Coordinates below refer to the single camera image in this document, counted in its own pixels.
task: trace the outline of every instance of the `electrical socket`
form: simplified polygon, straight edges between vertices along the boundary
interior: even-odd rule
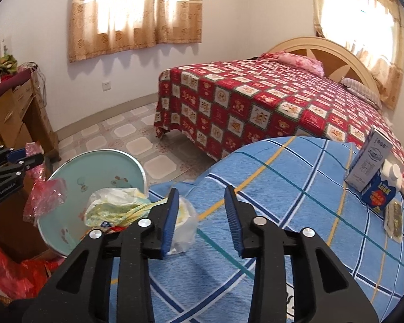
[[[102,83],[102,89],[104,90],[104,91],[108,91],[108,90],[110,90],[112,87],[111,87],[111,82],[110,81],[107,81],[106,83]]]

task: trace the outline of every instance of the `silver screw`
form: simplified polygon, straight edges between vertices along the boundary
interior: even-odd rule
[[[92,239],[97,239],[102,236],[102,231],[101,230],[92,230],[89,234],[90,238]]]
[[[263,226],[266,225],[266,222],[268,221],[266,221],[266,219],[262,216],[257,216],[253,219],[253,222],[258,226]]]
[[[150,219],[141,219],[141,220],[138,221],[138,226],[139,227],[151,226],[151,220]]]
[[[314,237],[314,235],[316,234],[316,232],[312,229],[312,228],[304,228],[302,230],[302,234],[306,237]]]

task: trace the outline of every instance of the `maroon tablecloth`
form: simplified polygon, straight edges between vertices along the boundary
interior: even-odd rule
[[[7,90],[23,85],[31,78],[31,69],[26,69],[0,84],[0,96]]]

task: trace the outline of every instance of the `drawer handle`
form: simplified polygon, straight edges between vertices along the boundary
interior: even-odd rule
[[[11,118],[12,115],[13,115],[13,111],[10,111],[10,112],[8,113],[8,115],[6,115],[4,122],[7,122],[7,121]]]

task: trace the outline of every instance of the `yellow stripe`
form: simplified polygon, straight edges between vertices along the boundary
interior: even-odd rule
[[[289,141],[287,141],[284,145],[282,145],[276,152],[275,154],[270,157],[265,164],[269,165],[271,164],[285,149],[293,140],[295,137],[291,137]],[[250,184],[251,181],[253,181],[260,173],[266,169],[266,166],[262,165],[260,168],[258,168],[250,177],[248,177],[244,182],[242,182],[238,187],[235,188],[235,192],[238,192],[240,190],[243,190],[248,184]],[[220,208],[224,204],[224,199],[219,200],[217,203],[215,203],[213,206],[211,206],[209,209],[205,210],[202,214],[199,215],[199,220],[203,220],[206,218],[208,215],[212,214],[214,211],[216,211],[218,208]]]
[[[388,246],[388,235],[386,234],[386,236],[385,236],[385,246],[384,246],[384,249],[385,249],[385,250],[386,250],[387,246]],[[379,274],[379,278],[378,278],[378,280],[377,280],[376,287],[374,288],[374,293],[373,293],[373,297],[371,298],[371,303],[373,303],[374,298],[376,297],[377,288],[379,287],[380,281],[382,280],[383,265],[384,265],[384,263],[385,263],[385,255],[386,255],[386,252],[383,252],[383,255],[382,255],[382,263],[380,264],[380,274]]]
[[[350,147],[349,160],[347,161],[346,170],[350,166],[352,156],[353,156],[353,149]],[[345,181],[343,181],[343,194],[341,194],[341,199],[339,201],[339,207],[338,207],[338,211],[337,211],[338,216],[341,216],[341,213],[343,212],[344,201],[346,199],[346,188],[347,188],[347,183]],[[335,230],[338,225],[338,222],[339,222],[339,218],[335,218],[334,224],[332,225],[332,228],[331,228],[331,233],[329,233],[328,241],[326,242],[326,244],[328,244],[328,246],[331,246],[332,239],[334,238],[334,234],[335,234]]]

